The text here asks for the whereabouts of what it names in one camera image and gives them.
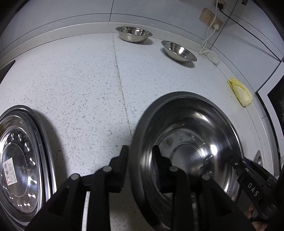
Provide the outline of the person right hand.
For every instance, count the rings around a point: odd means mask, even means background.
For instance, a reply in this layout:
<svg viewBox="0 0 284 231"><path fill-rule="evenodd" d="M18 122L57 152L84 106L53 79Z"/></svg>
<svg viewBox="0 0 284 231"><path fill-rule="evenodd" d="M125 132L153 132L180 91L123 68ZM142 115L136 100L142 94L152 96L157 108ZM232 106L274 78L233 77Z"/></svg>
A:
<svg viewBox="0 0 284 231"><path fill-rule="evenodd" d="M245 213L245 216L251 221L251 224L253 225L256 231L264 231L268 227L268 224L260 222L255 217L252 217L253 212L255 210L256 210L255 206L250 205L250 207Z"/></svg>

